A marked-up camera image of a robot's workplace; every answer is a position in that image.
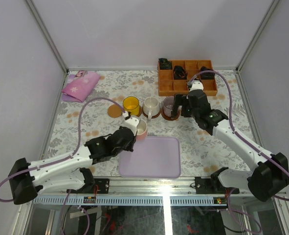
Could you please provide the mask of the grey purple ceramic mug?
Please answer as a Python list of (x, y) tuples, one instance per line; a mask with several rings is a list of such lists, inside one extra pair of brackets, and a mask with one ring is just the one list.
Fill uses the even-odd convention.
[(163, 112), (169, 118), (172, 115), (173, 104), (174, 104), (174, 96), (168, 96), (163, 101)]

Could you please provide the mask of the dark wooden grooved coaster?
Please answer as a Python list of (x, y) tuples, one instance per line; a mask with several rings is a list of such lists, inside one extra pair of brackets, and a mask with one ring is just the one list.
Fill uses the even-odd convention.
[(177, 119), (179, 118), (179, 116), (180, 116), (180, 110), (178, 110), (178, 113), (177, 113), (177, 115), (176, 115), (175, 117), (169, 117), (169, 116), (167, 116), (167, 115), (164, 113), (163, 109), (161, 109), (161, 115), (162, 115), (162, 117), (163, 117), (165, 120), (167, 120), (167, 121), (174, 121), (174, 120), (177, 120)]
[(136, 115), (137, 117), (139, 117), (139, 116), (141, 116), (141, 114), (142, 114), (142, 106), (139, 105), (139, 106), (135, 109), (135, 115)]
[[(143, 110), (142, 110), (142, 114), (144, 115), (144, 117), (146, 117), (147, 119), (149, 119), (148, 115), (145, 114), (145, 112), (144, 112)], [(158, 112), (156, 115), (152, 116), (150, 120), (152, 120), (152, 119), (154, 119), (154, 118), (157, 118), (160, 114), (161, 114), (161, 109), (159, 110), (159, 112)]]

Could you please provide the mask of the pink ceramic mug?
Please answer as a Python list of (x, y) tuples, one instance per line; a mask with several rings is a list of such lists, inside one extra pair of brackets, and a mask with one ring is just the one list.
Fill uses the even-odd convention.
[(141, 119), (138, 126), (137, 126), (136, 140), (137, 141), (144, 140), (147, 137), (147, 133), (148, 133), (147, 122), (145, 120)]

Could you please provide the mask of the white ceramic mug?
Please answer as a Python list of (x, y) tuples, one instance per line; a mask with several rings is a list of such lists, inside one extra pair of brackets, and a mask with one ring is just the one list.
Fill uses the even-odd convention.
[(160, 110), (160, 102), (155, 97), (148, 97), (144, 100), (143, 111), (148, 115), (149, 119), (156, 115)]

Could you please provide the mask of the light bamboo coaster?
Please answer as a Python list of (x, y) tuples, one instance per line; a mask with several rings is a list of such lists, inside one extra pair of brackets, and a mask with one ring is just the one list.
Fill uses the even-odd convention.
[(114, 104), (108, 108), (107, 113), (111, 118), (118, 118), (122, 116), (123, 111), (120, 106)]

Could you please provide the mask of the yellow ceramic mug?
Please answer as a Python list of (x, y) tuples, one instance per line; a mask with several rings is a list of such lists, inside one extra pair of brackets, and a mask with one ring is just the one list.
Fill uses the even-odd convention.
[(129, 96), (123, 100), (124, 110), (130, 112), (131, 115), (139, 115), (140, 103), (139, 100), (134, 96)]

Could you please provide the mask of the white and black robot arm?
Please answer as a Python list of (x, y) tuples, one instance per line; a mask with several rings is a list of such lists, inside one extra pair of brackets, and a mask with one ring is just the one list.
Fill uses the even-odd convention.
[(222, 193), (227, 188), (249, 190), (255, 198), (265, 202), (289, 185), (288, 160), (282, 153), (272, 154), (230, 124), (226, 114), (212, 109), (202, 90), (176, 94), (171, 115), (193, 118), (199, 128), (228, 145), (249, 167), (249, 171), (222, 167), (211, 174), (211, 189)]
[(95, 181), (89, 167), (109, 161), (123, 151), (132, 152), (136, 135), (137, 130), (121, 126), (112, 134), (87, 141), (75, 154), (34, 162), (27, 162), (26, 158), (16, 160), (8, 175), (13, 203), (24, 204), (50, 191), (92, 192)]

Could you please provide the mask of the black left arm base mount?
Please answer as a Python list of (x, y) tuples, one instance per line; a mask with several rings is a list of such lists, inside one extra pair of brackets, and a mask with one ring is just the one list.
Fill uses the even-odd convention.
[(94, 194), (108, 194), (110, 188), (110, 180), (106, 178), (95, 179), (89, 169), (81, 169), (77, 172), (79, 176), (83, 176), (82, 187), (78, 189), (70, 188), (70, 193), (94, 193)]

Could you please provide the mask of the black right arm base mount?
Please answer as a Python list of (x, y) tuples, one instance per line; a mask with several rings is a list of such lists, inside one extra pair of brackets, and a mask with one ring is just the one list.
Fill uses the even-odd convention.
[(219, 176), (227, 178), (227, 176), (236, 176), (240, 173), (239, 170), (232, 170), (228, 167), (222, 167), (219, 170), (212, 173), (209, 177), (194, 177), (194, 189), (196, 194), (229, 194), (232, 187), (225, 187)]

